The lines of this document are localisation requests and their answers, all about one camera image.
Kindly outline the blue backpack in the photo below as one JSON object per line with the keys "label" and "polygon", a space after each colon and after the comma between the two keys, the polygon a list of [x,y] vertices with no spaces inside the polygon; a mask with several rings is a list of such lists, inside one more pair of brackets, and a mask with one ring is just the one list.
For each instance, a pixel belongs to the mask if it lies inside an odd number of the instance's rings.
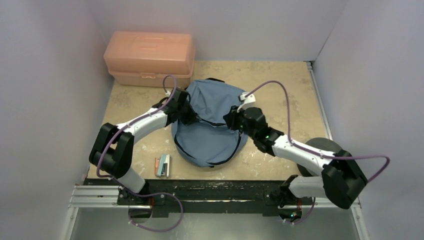
{"label": "blue backpack", "polygon": [[179,154],[197,167],[213,168],[230,161],[247,143],[248,136],[231,130],[224,115],[241,104],[244,90],[224,81],[207,78],[194,80],[186,91],[196,121],[185,125],[172,123],[171,134]]}

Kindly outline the small orange eraser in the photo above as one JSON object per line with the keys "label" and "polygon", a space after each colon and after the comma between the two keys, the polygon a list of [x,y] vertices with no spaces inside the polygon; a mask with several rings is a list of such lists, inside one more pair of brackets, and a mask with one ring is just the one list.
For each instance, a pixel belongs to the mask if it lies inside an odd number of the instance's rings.
{"label": "small orange eraser", "polygon": [[160,170],[160,167],[161,167],[161,158],[160,157],[156,157],[155,158],[155,164],[154,164],[154,174],[157,176],[157,177],[160,177],[161,176],[161,170]]}

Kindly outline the light blue stapler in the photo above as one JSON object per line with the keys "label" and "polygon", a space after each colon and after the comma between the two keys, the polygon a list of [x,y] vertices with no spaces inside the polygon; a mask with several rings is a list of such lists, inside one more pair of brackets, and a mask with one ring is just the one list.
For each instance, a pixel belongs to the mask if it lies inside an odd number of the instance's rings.
{"label": "light blue stapler", "polygon": [[160,170],[161,170],[161,176],[159,178],[168,178],[170,176],[170,155],[169,154],[162,154],[160,156]]}

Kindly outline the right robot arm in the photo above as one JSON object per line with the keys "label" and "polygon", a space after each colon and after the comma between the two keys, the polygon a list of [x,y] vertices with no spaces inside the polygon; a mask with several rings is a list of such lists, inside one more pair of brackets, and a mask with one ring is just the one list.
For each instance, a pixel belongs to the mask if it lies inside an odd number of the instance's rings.
{"label": "right robot arm", "polygon": [[223,119],[229,129],[247,134],[261,152],[290,160],[314,173],[285,181],[280,196],[288,204],[299,198],[318,197],[347,210],[368,184],[349,152],[326,151],[292,140],[288,134],[270,127],[258,107],[238,110],[232,106]]}

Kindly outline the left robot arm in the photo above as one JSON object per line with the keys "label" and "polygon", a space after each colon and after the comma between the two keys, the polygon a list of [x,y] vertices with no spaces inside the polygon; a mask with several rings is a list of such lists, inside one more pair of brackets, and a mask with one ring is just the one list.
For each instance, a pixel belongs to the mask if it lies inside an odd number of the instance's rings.
{"label": "left robot arm", "polygon": [[147,182],[132,168],[134,145],[177,120],[195,123],[197,115],[190,101],[191,96],[186,90],[176,88],[132,120],[117,125],[109,122],[103,124],[89,154],[89,162],[96,166],[97,171],[105,172],[103,177],[116,180],[125,187],[136,204],[146,203],[149,199]]}

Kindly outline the pink plastic storage box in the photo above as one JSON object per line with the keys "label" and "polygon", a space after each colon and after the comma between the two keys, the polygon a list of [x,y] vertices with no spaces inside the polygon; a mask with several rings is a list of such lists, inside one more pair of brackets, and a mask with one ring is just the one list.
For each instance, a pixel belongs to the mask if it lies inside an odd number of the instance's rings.
{"label": "pink plastic storage box", "polygon": [[103,55],[116,82],[128,86],[185,88],[192,82],[196,47],[190,34],[116,31]]}

